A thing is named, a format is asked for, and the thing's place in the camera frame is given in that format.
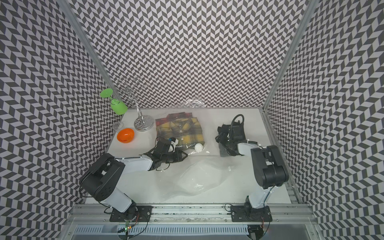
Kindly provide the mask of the yellow plaid shirt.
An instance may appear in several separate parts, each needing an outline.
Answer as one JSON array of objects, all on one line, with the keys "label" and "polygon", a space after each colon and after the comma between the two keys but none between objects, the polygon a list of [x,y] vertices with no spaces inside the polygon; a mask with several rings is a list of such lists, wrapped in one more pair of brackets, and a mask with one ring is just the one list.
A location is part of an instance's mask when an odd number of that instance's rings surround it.
[{"label": "yellow plaid shirt", "polygon": [[203,129],[197,118],[180,118],[157,126],[157,136],[178,140],[177,148],[192,149],[196,144],[205,145]]}]

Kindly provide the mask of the clear plastic vacuum bag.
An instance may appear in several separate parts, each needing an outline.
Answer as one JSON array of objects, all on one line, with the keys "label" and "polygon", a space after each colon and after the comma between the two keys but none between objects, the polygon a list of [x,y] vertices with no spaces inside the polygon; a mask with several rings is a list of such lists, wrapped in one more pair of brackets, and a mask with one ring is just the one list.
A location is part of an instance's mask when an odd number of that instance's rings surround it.
[{"label": "clear plastic vacuum bag", "polygon": [[215,190],[237,169],[236,159],[221,150],[217,128],[226,124],[224,110],[166,109],[154,115],[157,139],[171,143],[167,163],[157,169],[165,200],[198,196]]}]

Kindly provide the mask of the red black plaid shirt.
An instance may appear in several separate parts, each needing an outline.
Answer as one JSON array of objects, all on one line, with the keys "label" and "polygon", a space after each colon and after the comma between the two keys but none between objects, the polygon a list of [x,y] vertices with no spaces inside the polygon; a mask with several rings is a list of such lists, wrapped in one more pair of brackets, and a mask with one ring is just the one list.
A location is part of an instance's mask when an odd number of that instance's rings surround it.
[{"label": "red black plaid shirt", "polygon": [[156,119],[156,126],[158,127],[172,120],[191,118],[191,117],[193,117],[193,114],[186,113],[186,112],[168,114],[165,118]]}]

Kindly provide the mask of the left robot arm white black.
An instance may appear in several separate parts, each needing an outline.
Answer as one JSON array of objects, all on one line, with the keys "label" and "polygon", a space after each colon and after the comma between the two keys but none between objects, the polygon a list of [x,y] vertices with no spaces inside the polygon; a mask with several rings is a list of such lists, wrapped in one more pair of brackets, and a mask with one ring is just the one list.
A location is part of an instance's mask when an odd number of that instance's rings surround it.
[{"label": "left robot arm white black", "polygon": [[176,147],[175,140],[159,139],[152,149],[138,157],[117,158],[105,153],[82,176],[80,187],[114,211],[126,216],[134,215],[138,212],[136,203],[117,187],[121,176],[155,171],[161,164],[182,162],[188,154]]}]

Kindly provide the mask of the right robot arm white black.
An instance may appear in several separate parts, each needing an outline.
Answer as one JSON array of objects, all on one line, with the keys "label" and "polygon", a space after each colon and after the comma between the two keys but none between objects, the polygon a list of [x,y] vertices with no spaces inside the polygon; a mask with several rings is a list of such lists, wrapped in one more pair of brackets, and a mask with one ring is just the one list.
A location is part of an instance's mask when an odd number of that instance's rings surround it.
[{"label": "right robot arm white black", "polygon": [[256,182],[263,192],[247,196],[244,207],[247,215],[264,209],[273,190],[289,180],[289,173],[279,148],[275,145],[263,147],[246,139],[244,124],[239,121],[218,127],[215,140],[229,156],[251,158]]}]

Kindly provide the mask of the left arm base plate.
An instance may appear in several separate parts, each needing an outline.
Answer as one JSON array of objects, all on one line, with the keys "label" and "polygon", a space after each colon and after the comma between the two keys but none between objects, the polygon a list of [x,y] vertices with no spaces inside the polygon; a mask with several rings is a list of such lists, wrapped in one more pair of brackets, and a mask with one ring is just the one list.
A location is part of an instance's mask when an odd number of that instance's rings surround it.
[{"label": "left arm base plate", "polygon": [[110,222],[133,222],[141,223],[148,222],[152,215],[153,206],[143,205],[134,206],[131,205],[124,213],[119,212],[115,208],[112,208],[110,215]]}]

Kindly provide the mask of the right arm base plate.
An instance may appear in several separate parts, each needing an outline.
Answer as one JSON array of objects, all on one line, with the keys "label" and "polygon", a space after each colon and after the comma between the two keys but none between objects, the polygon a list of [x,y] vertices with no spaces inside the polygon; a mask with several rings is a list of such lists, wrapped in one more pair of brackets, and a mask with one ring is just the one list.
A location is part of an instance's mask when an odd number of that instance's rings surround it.
[{"label": "right arm base plate", "polygon": [[259,209],[247,209],[245,206],[230,206],[232,222],[265,222],[273,221],[269,206]]}]

